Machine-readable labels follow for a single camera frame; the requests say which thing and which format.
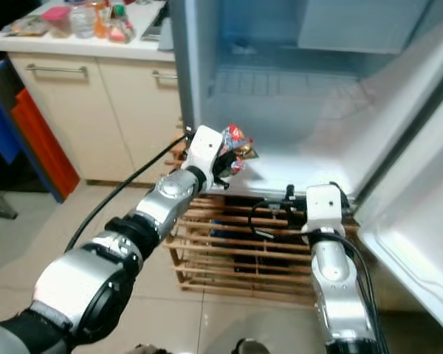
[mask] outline refrigerator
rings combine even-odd
[[[258,159],[215,193],[338,183],[365,246],[443,327],[443,0],[171,0],[185,127]]]

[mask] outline white countertop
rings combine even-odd
[[[31,14],[40,15],[49,8],[62,4],[63,1],[61,0],[52,0]],[[65,39],[53,38],[50,33],[45,34],[43,37],[6,37],[4,33],[0,32],[0,52],[34,52],[174,61],[174,54],[172,52],[160,52],[157,50],[158,43],[156,41],[140,40],[141,35],[163,5],[163,1],[153,1],[146,5],[133,3],[127,6],[129,20],[136,31],[135,38],[128,44],[114,43],[106,38],[81,39],[76,38],[74,35]]]

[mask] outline kitchen cabinet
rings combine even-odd
[[[81,178],[122,181],[134,172],[94,58],[9,56]]]
[[[179,92],[173,63],[99,58],[103,81],[120,123],[131,159],[143,166],[180,133]],[[160,159],[138,179],[154,183],[172,167],[169,155]]]

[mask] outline bottle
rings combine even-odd
[[[106,38],[108,35],[108,7],[105,0],[92,0],[92,7],[95,10],[95,35],[98,38]]]
[[[126,5],[124,0],[111,0],[110,4],[111,4],[110,17],[128,19],[128,16],[126,15]]]
[[[78,38],[90,38],[95,34],[95,11],[86,0],[72,0],[69,20],[72,32]]]

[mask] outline plastic bottle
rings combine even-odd
[[[95,10],[87,0],[72,0],[69,20],[72,32],[78,38],[90,38],[95,34]]]
[[[98,38],[106,38],[108,35],[108,27],[106,21],[108,19],[108,7],[105,0],[92,0],[92,7],[95,10],[95,35]]]

